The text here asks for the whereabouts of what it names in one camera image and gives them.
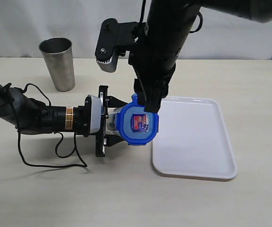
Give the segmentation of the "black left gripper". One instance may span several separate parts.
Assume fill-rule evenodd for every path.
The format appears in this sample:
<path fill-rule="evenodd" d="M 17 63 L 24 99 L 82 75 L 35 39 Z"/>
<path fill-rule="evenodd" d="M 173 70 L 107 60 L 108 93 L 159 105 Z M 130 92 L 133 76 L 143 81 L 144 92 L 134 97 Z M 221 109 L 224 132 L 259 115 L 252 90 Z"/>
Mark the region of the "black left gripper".
<path fill-rule="evenodd" d="M 105 146 L 112 147 L 124 141 L 118 135 L 105 135 L 107 108 L 121 108 L 128 103 L 114 96 L 107 96 L 107 92 L 108 86 L 100 85 L 98 96 L 88 95 L 85 98 L 84 105 L 79 106 L 82 121 L 78 127 L 78 134 L 84 137 L 95 136 L 95 155 L 97 157 L 105 156 Z"/>

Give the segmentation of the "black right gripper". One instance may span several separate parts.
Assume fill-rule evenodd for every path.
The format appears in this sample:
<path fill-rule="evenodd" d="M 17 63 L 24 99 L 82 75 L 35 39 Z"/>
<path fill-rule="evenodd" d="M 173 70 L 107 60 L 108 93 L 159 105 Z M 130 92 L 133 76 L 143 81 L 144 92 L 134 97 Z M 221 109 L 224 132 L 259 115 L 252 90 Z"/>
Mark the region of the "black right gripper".
<path fill-rule="evenodd" d="M 144 110 L 158 113 L 162 98 L 168 95 L 169 82 L 175 70 L 171 53 L 157 52 L 147 40 L 148 26 L 142 22 L 120 23 L 114 18 L 102 22 L 96 49 L 96 60 L 108 60 L 114 53 L 125 56 L 136 73 L 134 92 Z"/>

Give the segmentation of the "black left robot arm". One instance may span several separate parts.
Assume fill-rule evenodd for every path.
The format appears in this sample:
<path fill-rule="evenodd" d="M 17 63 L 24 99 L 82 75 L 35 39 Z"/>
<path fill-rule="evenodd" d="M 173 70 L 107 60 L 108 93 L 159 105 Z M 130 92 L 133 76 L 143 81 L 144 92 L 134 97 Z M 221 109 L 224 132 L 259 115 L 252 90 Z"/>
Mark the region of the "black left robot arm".
<path fill-rule="evenodd" d="M 52 106 L 25 96 L 27 88 L 3 87 L 0 84 L 0 118 L 15 125 L 25 135 L 73 132 L 95 136 L 95 155 L 105 156 L 105 147 L 123 140 L 106 134 L 109 108 L 124 107 L 127 103 L 109 96 L 108 86 L 99 86 L 98 96 L 88 95 L 77 107 Z"/>

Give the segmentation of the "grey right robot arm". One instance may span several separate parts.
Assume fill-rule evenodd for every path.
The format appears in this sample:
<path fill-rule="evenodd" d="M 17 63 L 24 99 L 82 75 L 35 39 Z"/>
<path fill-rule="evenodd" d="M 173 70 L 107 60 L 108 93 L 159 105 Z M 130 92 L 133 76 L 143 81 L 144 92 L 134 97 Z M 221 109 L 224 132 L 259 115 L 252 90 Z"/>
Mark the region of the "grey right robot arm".
<path fill-rule="evenodd" d="M 96 49 L 101 70 L 113 73 L 119 56 L 129 55 L 136 73 L 134 92 L 146 112 L 157 113 L 168 95 L 176 60 L 201 8 L 259 23 L 272 20 L 272 0 L 153 0 L 147 16 L 120 23 L 102 22 Z"/>

